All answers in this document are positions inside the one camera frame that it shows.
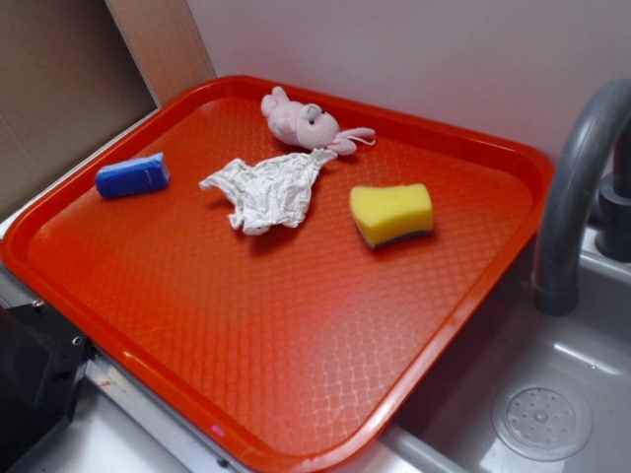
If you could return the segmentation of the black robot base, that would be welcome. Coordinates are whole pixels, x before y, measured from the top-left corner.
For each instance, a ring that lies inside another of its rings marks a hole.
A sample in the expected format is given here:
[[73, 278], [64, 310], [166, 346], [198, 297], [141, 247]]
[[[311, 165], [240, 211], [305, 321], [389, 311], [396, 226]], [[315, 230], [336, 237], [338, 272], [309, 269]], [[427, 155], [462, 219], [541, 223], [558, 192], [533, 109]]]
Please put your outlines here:
[[14, 472], [72, 423], [91, 343], [54, 307], [1, 309], [1, 470]]

